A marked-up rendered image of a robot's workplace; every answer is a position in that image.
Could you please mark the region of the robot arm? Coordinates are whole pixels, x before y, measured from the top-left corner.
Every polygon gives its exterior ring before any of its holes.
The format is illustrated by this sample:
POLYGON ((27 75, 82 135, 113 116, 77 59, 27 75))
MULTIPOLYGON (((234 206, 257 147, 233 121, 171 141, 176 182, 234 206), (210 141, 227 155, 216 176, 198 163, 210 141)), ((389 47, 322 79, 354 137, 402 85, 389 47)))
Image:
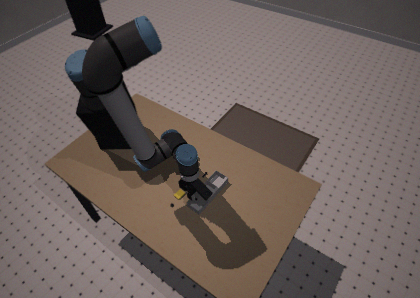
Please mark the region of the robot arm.
POLYGON ((172 156, 181 179, 191 182, 196 192, 208 200, 213 193, 198 179, 196 148, 174 129, 165 131, 160 140, 152 144, 122 85, 122 71, 161 50, 160 39, 149 19, 136 17, 96 38, 88 50, 71 54, 65 62, 65 71, 86 108, 94 111, 106 108, 135 153, 133 158, 142 171, 151 170, 172 156))

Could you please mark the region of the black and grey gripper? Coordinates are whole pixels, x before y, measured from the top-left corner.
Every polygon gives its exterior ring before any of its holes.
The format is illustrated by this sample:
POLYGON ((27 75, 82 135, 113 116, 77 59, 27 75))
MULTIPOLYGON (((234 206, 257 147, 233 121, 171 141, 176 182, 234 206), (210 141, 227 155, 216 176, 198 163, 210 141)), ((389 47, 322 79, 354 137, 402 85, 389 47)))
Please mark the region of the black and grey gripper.
POLYGON ((182 179, 180 179, 179 181, 179 187, 185 191, 185 193, 187 194, 187 197, 192 200, 193 202, 196 202, 196 200, 199 197, 199 194, 193 189, 193 187, 191 187, 191 185, 189 183, 191 182, 186 182, 182 179), (181 184, 181 185, 180 185, 181 184), (188 189, 188 190, 187 190, 188 189), (187 192, 186 192, 187 191, 187 192), (195 197, 196 195, 196 197, 195 197))

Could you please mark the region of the yellow square pad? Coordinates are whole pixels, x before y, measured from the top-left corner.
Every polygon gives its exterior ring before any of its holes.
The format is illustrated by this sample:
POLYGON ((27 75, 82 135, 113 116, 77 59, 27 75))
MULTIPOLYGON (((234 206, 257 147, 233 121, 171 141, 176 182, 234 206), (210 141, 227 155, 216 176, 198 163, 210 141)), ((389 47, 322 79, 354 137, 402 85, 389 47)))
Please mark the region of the yellow square pad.
POLYGON ((185 192, 183 192, 181 189, 178 191, 178 192, 176 192, 175 194, 174 194, 174 197, 176 197, 178 200, 181 198, 181 197, 183 197, 185 195, 185 192))

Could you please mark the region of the grey rack of bins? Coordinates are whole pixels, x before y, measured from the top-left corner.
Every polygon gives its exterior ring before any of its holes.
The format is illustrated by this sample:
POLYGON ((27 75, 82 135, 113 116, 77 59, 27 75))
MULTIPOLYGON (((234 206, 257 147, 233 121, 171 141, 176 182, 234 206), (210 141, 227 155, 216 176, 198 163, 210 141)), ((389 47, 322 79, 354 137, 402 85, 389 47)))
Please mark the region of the grey rack of bins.
POLYGON ((209 205, 209 203, 217 196, 217 194, 228 183, 228 177, 218 172, 217 170, 203 183, 213 194, 208 200, 204 200, 200 195, 196 202, 190 199, 186 202, 187 207, 192 209, 198 215, 209 205))

